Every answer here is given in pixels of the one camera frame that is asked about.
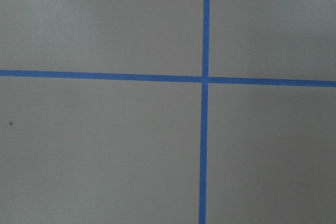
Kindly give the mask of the blue tape grid lines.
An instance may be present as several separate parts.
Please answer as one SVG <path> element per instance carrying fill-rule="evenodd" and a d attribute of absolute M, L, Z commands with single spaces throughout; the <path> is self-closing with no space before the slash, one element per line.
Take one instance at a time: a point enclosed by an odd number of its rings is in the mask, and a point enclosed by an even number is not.
<path fill-rule="evenodd" d="M 202 31 L 202 74 L 201 76 L 179 76 L 164 74 L 133 74 L 133 73 L 99 73 L 73 71 L 41 71 L 41 70 L 10 70 L 2 69 L 2 77 L 24 78 L 57 78 L 85 80 L 122 80 L 152 81 L 201 84 L 201 124 L 199 149 L 199 200 L 198 223 L 206 223 L 207 211 L 207 148 L 208 148 L 208 90 L 210 84 L 238 84 L 257 86 L 283 87 L 318 87 L 335 88 L 335 81 L 300 80 L 300 79 L 267 79 L 242 77 L 212 77 L 209 75 L 209 32 L 210 32 L 211 0 L 203 0 L 203 31 Z"/>

